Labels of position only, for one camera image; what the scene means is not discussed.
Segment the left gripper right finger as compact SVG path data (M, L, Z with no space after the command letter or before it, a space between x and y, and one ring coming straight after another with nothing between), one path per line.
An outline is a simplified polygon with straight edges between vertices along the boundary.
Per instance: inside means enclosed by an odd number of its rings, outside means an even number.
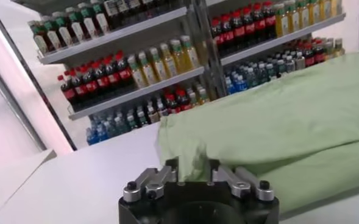
M213 182L226 182L231 194L236 198L244 198L253 195L259 201L273 201L274 190L270 182L259 180L246 168L238 166L231 169L223 165L217 159L210 159L211 180Z

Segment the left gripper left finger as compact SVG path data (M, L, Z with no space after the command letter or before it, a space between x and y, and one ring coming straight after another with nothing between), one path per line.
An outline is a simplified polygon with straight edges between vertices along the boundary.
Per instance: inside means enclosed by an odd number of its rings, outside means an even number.
M123 200L126 203L135 203L140 201L143 196L152 200L163 197L165 184L177 182L178 169L178 157L166 160L160 170L157 168L145 169L138 178L126 184L123 189Z

